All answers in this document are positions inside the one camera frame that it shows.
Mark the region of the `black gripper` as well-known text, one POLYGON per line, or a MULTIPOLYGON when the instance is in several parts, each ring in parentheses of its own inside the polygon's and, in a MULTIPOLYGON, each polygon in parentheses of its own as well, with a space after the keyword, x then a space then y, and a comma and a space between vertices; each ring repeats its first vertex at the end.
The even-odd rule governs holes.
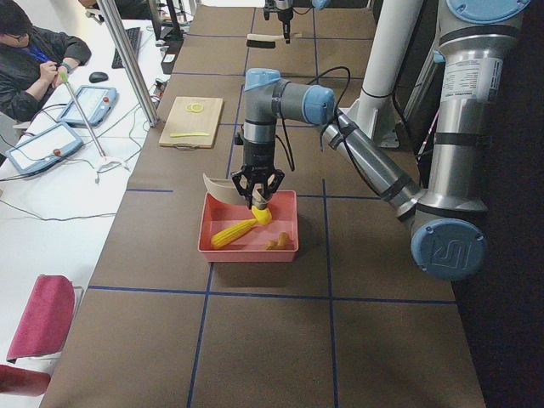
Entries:
POLYGON ((291 42, 291 21, 293 18, 292 0, 274 0, 278 20, 282 24, 282 33, 286 43, 291 42))
POLYGON ((275 142, 243 144, 243 164, 232 181, 248 208, 266 208, 283 178, 284 172, 275 168, 275 142))

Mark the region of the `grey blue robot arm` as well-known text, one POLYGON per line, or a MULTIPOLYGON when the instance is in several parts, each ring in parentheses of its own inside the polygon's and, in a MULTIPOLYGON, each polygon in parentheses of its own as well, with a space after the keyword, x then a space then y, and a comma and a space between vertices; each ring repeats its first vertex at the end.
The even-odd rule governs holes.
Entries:
MULTIPOLYGON (((273 0, 272 9, 276 12, 278 20, 282 24, 282 33, 286 44, 291 42, 291 21, 294 16, 294 7, 292 0, 273 0)), ((312 0, 311 5, 314 9, 322 10, 330 3, 329 0, 312 0)))
POLYGON ((281 119, 319 125, 369 187, 411 233, 411 254, 426 273, 459 281, 477 273, 487 252, 478 227, 485 118, 496 99, 502 64, 521 30, 525 1, 441 1, 433 58, 445 72, 433 140, 430 179, 419 187, 384 153, 395 146, 394 87, 421 10, 418 1, 386 1, 359 98, 347 110, 332 91, 284 79, 273 69, 246 73, 241 169, 232 176, 249 207, 264 208, 284 174, 274 164, 281 119))

